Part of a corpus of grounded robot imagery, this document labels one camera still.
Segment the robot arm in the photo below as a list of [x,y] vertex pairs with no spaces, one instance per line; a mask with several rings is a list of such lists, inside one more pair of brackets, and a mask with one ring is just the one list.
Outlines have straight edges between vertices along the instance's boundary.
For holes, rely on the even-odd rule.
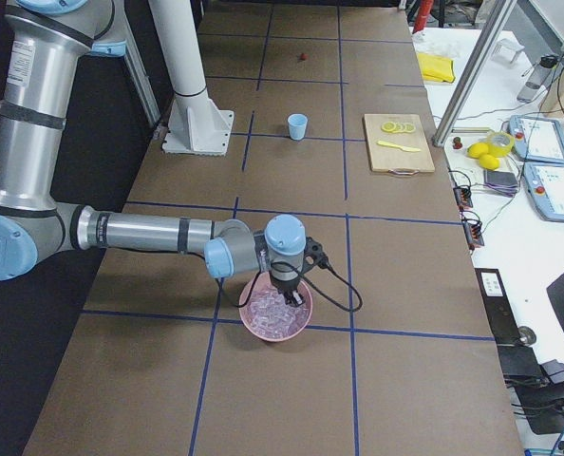
[[97,211],[50,194],[79,59],[123,56],[131,30],[121,1],[9,1],[14,41],[0,102],[0,281],[75,249],[203,255],[209,274],[268,273],[287,304],[301,306],[307,238],[290,215],[252,231],[211,221]]

